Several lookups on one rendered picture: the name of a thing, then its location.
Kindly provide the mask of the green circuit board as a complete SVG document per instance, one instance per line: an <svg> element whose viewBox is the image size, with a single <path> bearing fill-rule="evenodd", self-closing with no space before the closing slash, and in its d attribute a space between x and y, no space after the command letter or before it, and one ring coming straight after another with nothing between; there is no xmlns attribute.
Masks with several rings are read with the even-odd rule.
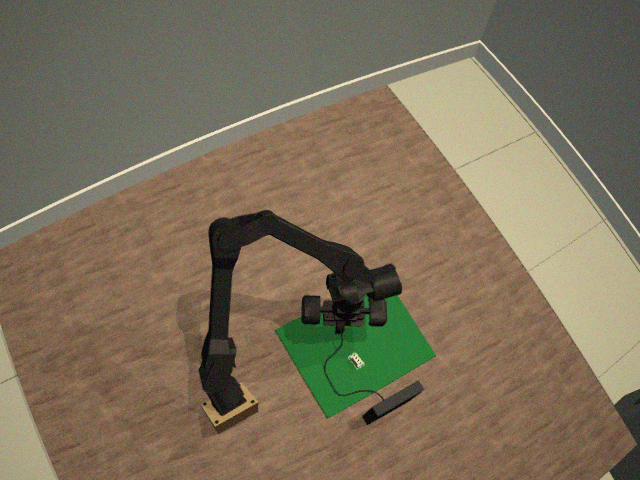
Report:
<svg viewBox="0 0 640 480"><path fill-rule="evenodd" d="M303 324L301 317L276 329L279 338L300 371L323 412L330 418L373 392L411 372L436 356L398 295L384 298L387 322L369 326L365 314L362 327L345 326L343 346L336 326ZM326 364L326 360L333 355Z"/></svg>

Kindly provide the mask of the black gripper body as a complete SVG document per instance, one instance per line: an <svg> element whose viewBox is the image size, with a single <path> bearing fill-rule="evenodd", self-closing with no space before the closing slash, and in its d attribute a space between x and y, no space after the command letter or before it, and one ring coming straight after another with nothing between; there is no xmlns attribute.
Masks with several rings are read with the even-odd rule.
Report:
<svg viewBox="0 0 640 480"><path fill-rule="evenodd" d="M363 301L360 308L355 311L346 311L337 304L324 303L320 307L320 296L307 296L302 298L301 322L303 324L320 324L320 313L324 315L324 321L349 321L363 320L365 314L369 314L369 326L384 326L387 322L387 303L385 299L374 301L369 298L369 308L364 307Z"/></svg>

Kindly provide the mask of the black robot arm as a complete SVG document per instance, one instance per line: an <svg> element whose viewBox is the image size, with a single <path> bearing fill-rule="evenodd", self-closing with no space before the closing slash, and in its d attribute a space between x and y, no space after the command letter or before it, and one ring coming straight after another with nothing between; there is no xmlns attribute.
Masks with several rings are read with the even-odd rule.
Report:
<svg viewBox="0 0 640 480"><path fill-rule="evenodd" d="M377 301L402 293L392 264L369 270L350 247L320 239L270 210L214 220L208 229L212 260L209 331L198 371L203 390L221 416L247 402L238 381L231 376L237 353L232 337L228 338L232 272L241 247L267 235L318 259L333 271L326 278L327 290L333 304L343 310L357 310L366 295Z"/></svg>

